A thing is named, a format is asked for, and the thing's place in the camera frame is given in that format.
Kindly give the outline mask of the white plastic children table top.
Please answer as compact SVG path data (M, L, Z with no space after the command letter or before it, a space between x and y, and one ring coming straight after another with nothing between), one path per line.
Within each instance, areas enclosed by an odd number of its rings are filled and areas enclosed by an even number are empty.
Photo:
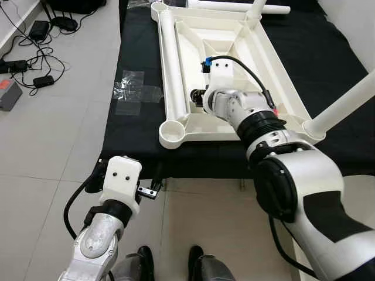
M239 126L260 118L253 131L288 129L293 135L311 141L302 123L311 116L298 95L291 78L279 59L260 21L247 21L246 12L215 11L173 7L163 2L150 6L157 24L161 57L165 120L158 126L161 146L179 148L185 142L239 140ZM159 13L169 9L175 22L180 74L188 114L182 120L171 119L169 83L164 75ZM217 90L206 107L191 101L193 89L208 88L212 59L234 62L234 89Z

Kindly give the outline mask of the clear tape strip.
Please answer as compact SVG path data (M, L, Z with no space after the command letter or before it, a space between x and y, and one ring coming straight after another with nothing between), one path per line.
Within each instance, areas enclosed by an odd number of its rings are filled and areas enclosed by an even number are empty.
M127 8L148 7L156 0L127 0Z

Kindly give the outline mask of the small black power adapter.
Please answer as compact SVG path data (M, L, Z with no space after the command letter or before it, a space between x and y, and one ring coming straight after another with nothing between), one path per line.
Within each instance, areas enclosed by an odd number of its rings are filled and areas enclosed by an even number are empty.
M54 79L53 76L46 75L44 77L34 78L34 80L32 80L32 85L34 88L43 88L43 87L53 85L54 81L56 80Z

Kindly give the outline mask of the black power brick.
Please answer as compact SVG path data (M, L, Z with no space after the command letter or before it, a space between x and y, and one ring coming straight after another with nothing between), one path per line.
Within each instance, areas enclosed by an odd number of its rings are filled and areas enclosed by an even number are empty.
M40 42L46 40L49 34L49 29L51 27L50 22L45 20L35 20L30 27L29 38L35 42Z

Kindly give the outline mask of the black power strip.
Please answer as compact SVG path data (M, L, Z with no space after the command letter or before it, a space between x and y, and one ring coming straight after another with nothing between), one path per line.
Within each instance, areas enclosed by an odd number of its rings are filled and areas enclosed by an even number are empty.
M22 73L29 69L26 60L5 61L0 59L0 73Z

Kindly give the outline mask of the black router with antennas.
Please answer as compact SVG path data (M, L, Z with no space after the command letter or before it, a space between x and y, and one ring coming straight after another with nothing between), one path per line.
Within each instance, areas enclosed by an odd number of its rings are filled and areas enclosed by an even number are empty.
M51 26L56 26L61 30L66 30L67 32L75 32L75 30L78 29L79 24L71 15L65 16L65 13L63 12L62 15L58 16L53 8L47 8L46 13L49 17Z

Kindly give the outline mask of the grey box with red label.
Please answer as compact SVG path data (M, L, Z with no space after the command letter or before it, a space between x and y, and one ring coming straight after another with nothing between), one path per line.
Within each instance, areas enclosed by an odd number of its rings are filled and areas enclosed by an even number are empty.
M21 86L15 80L0 80L0 111L11 111L21 95Z

